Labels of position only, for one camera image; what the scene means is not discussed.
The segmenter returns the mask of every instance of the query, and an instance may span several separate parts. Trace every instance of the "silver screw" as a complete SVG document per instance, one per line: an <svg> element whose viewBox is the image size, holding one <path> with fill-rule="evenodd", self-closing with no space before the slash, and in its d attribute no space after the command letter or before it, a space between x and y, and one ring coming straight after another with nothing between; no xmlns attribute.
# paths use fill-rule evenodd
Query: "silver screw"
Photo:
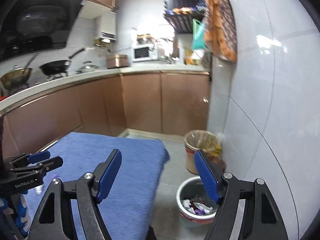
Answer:
<svg viewBox="0 0 320 240"><path fill-rule="evenodd" d="M225 177L226 179L231 179L232 174L230 172L225 172L225 173L223 173L223 177Z"/></svg>
<svg viewBox="0 0 320 240"><path fill-rule="evenodd" d="M90 173L90 172L88 172L88 173L86 173L86 174L84 175L84 178L85 178L85 179L91 179L92 176L93 176L93 174Z"/></svg>
<svg viewBox="0 0 320 240"><path fill-rule="evenodd" d="M264 180L263 179L257 179L257 183L260 184L260 185L263 185L264 184Z"/></svg>
<svg viewBox="0 0 320 240"><path fill-rule="evenodd" d="M57 185L60 182L60 179L53 179L52 184Z"/></svg>

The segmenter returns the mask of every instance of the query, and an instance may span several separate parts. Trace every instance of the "white wall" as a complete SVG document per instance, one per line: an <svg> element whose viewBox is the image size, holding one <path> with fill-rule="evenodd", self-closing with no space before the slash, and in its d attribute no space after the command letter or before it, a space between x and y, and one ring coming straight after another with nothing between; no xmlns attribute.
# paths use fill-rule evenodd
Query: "white wall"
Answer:
<svg viewBox="0 0 320 240"><path fill-rule="evenodd" d="M168 24L163 18L165 0L123 0L116 11L117 41L114 52L127 54L132 64L131 28L141 24L158 26ZM180 55L184 56L183 46L190 47L192 34L179 35Z"/></svg>
<svg viewBox="0 0 320 240"><path fill-rule="evenodd" d="M42 73L39 67L47 62L55 60L68 59L68 56L76 52L78 49L85 47L87 50L77 55L71 66L68 68L69 74L73 74L75 70L82 66L84 61L92 61L101 67L106 66L105 50L93 49L94 40L94 21L84 18L77 18L74 26L68 37L67 46L63 49L47 50L40 52L38 57L31 63L33 68L32 75L29 80L31 86L35 85L36 81L45 82L46 76ZM15 65L24 67L33 56L32 53L6 60L0 63L0 76L11 70Z"/></svg>
<svg viewBox="0 0 320 240"><path fill-rule="evenodd" d="M228 171L266 181L299 239L320 208L320 34L298 0L230 2L238 62L214 66L208 129L225 134Z"/></svg>

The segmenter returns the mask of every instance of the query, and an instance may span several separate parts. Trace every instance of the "black frying pan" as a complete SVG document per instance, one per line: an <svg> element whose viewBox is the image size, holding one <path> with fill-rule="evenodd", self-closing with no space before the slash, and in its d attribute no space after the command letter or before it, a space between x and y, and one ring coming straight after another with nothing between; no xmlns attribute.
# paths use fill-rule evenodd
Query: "black frying pan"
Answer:
<svg viewBox="0 0 320 240"><path fill-rule="evenodd" d="M42 72L46 76L53 76L55 74L66 72L68 67L71 65L72 58L83 51L85 51L85 48L79 49L74 54L69 56L69 59L67 60L57 60L57 61L49 62L42 65L39 68L42 70Z"/></svg>

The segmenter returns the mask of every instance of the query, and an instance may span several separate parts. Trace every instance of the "stove burner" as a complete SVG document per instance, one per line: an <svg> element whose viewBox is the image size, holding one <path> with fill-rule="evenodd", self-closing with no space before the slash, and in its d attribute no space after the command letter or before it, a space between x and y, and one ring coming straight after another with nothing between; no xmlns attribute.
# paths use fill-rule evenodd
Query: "stove burner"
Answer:
<svg viewBox="0 0 320 240"><path fill-rule="evenodd" d="M47 81L51 81L51 80L55 80L58 78L62 78L62 77L67 77L68 76L68 72L61 72L52 76L47 76Z"/></svg>
<svg viewBox="0 0 320 240"><path fill-rule="evenodd" d="M16 94L16 93L18 93L18 92L20 92L20 91L22 91L22 90L27 89L27 88L29 88L29 83L26 83L26 84L21 85L21 86L19 86L19 87L17 87L17 88L14 88L14 89L9 90L9 91L8 91L8 95L9 95L9 96L12 96L12 95L14 95L14 94Z"/></svg>

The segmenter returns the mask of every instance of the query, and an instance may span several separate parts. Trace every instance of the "blue tablecloth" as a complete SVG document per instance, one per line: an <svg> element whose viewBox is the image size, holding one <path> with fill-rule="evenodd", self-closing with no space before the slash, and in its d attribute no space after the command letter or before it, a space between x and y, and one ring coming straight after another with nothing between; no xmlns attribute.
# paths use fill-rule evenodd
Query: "blue tablecloth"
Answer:
<svg viewBox="0 0 320 240"><path fill-rule="evenodd" d="M49 149L51 157L63 158L63 166L44 177L41 194L31 189L26 196L31 218L53 175L58 175L62 181L78 179L104 162L114 148L122 153L122 165L108 198L99 205L100 213L113 240L145 240L160 175L169 160L159 140L86 133L66 135ZM72 200L72 210L79 240L85 240L75 200Z"/></svg>

